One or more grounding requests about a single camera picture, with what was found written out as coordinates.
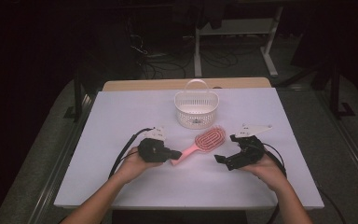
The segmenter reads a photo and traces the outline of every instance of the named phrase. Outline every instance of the plastic basket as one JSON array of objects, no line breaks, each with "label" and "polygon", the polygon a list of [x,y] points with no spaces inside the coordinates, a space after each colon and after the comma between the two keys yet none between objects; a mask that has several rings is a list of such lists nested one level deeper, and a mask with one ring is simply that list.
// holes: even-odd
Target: plastic basket
[{"label": "plastic basket", "polygon": [[[203,83],[206,91],[188,91],[189,84]],[[205,129],[213,125],[216,119],[216,108],[219,97],[209,90],[208,85],[201,79],[187,82],[183,91],[175,94],[176,117],[179,123],[188,129]]]}]

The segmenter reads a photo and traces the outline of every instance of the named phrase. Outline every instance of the floor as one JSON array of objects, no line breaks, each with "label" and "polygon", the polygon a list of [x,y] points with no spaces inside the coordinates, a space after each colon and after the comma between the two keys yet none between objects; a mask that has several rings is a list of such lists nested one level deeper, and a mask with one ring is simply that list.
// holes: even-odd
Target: floor
[{"label": "floor", "polygon": [[[290,65],[300,37],[278,36],[270,55],[278,77],[270,77],[259,47],[264,36],[205,38],[201,42],[203,77],[267,77],[276,85],[302,71]],[[150,50],[141,78],[192,78],[192,48],[167,54]],[[348,103],[356,116],[336,119],[328,109],[329,87],[314,91],[313,74],[288,88],[277,89],[304,158],[317,185],[337,205],[347,223],[358,223],[358,92],[344,77],[340,102]],[[83,102],[80,121],[65,117],[74,106],[74,83],[62,90],[34,141],[29,155],[0,209],[0,223],[58,223],[70,210],[53,205],[55,194],[69,165],[76,141],[92,107]],[[325,208],[309,211],[315,223],[342,223],[334,205],[323,196]],[[266,223],[272,210],[248,211],[249,223]],[[110,223],[110,213],[103,223]],[[282,223],[277,217],[276,223]]]}]

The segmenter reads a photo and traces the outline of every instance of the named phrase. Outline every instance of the white tabletop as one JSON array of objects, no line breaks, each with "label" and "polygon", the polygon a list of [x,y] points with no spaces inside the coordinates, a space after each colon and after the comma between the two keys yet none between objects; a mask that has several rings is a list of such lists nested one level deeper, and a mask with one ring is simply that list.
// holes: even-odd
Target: white tabletop
[{"label": "white tabletop", "polygon": [[[220,100],[215,124],[226,130],[225,144],[209,153],[197,151],[176,166],[167,161],[147,170],[123,188],[112,207],[244,210],[275,206],[275,194],[261,180],[244,171],[229,171],[213,156],[238,153],[240,148],[229,136],[242,124],[254,124],[272,126],[257,137],[281,153],[288,179],[306,209],[323,208],[276,90],[213,91]],[[162,126],[167,134],[165,147],[190,147],[195,136],[205,130],[189,130],[178,123],[173,102],[177,92],[99,92],[54,204],[76,207],[87,200],[107,180],[121,149],[143,128]],[[132,147],[143,139],[139,135]]]}]

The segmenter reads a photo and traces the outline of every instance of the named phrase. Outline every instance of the pink hairbrush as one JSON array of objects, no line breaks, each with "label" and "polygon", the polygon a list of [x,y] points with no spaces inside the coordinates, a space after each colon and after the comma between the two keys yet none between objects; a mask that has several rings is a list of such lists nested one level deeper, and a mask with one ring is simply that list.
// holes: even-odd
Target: pink hairbrush
[{"label": "pink hairbrush", "polygon": [[181,162],[196,150],[203,152],[210,152],[214,150],[225,142],[225,137],[226,132],[223,128],[220,126],[212,127],[207,132],[197,135],[194,144],[190,148],[182,151],[182,156],[179,160],[171,160],[172,165],[176,165]]}]

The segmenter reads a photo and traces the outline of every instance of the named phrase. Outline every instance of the human hand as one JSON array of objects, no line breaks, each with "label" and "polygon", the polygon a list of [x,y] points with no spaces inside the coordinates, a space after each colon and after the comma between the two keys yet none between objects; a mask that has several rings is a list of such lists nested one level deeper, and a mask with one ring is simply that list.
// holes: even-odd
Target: human hand
[{"label": "human hand", "polygon": [[133,147],[126,155],[114,176],[124,184],[130,183],[148,168],[160,166],[163,162],[145,162],[138,153],[138,147]]},{"label": "human hand", "polygon": [[257,163],[243,166],[240,170],[251,172],[273,191],[287,188],[289,184],[286,176],[284,176],[277,164],[267,154],[264,154]]}]

